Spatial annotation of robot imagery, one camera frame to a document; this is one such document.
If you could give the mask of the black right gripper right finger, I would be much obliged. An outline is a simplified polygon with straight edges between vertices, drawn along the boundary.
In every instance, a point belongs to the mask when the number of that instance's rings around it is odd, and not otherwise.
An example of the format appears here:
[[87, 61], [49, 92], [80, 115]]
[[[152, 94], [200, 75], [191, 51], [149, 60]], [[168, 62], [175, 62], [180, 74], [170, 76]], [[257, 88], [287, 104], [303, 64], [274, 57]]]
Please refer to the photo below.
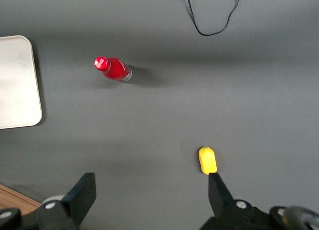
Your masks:
[[271, 230], [267, 213], [232, 197], [218, 173], [208, 175], [208, 198], [214, 216], [202, 230]]

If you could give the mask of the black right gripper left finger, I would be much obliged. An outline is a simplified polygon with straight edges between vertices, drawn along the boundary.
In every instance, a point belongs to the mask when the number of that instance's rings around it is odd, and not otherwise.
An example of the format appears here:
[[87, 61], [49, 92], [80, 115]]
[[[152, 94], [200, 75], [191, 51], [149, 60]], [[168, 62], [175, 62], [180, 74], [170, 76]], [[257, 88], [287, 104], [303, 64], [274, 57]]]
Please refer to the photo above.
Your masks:
[[37, 210], [40, 230], [78, 230], [96, 199], [94, 173], [85, 173], [65, 195], [46, 199]]

